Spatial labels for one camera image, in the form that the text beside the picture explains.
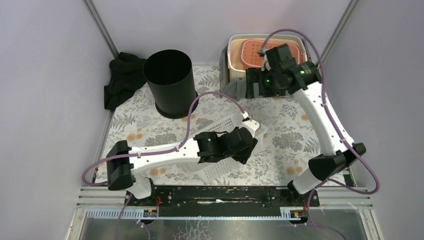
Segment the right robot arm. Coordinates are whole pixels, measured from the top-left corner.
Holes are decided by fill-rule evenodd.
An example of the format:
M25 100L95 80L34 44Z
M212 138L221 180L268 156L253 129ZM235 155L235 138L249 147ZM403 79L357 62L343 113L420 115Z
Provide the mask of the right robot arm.
M260 49L262 66L246 69L247 99L293 96L303 108L318 138L321 155L308 161L307 169L288 184L287 201L301 205L307 193L334 174L349 167L366 152L343 129L329 101L324 101L323 77L312 61L297 63L287 44Z

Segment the large black cylindrical container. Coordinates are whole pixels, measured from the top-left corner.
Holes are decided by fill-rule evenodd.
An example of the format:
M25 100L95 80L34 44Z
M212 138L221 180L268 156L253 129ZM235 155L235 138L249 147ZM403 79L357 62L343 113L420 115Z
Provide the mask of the large black cylindrical container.
M143 76L160 115L168 119L188 116L198 93L192 61L186 53L166 49L152 54L143 65Z

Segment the white perforated plastic basket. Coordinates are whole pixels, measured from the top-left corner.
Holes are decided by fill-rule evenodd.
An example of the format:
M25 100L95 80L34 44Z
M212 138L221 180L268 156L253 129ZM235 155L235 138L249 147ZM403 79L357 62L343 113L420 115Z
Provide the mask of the white perforated plastic basket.
M235 112L201 129L193 136L199 145L200 160L184 163L185 170L210 184L246 164L260 152L268 127L258 122L252 137L247 130L242 130L243 123L242 114Z

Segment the grey plastic crate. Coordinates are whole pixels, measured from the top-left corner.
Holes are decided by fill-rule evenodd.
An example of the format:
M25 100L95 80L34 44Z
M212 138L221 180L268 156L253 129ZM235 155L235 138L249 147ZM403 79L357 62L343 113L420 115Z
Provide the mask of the grey plastic crate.
M308 53L308 61L311 60L308 44L306 42L306 39L303 37L301 38L302 42L306 44L306 52ZM241 77L239 79L233 79L230 80L229 77L229 69L228 69L228 60L227 60L227 49L228 44L224 49L221 51L220 59L219 59L219 67L220 67L220 92L235 98L236 100L240 100L245 98L246 96L246 90L247 90L247 84L246 84L246 77Z

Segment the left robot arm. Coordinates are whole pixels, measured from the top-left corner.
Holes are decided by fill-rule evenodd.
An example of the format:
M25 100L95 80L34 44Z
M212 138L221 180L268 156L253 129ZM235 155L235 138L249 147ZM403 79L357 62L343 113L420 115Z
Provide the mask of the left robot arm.
M245 164L258 143L258 127L243 124L231 132L201 132L177 148L165 149L165 145L159 145L158 152L139 147L130 149L120 143L117 153L106 164L107 188L126 190L148 206L154 202L155 192L151 180L142 175L143 171L180 163L215 164L229 158Z

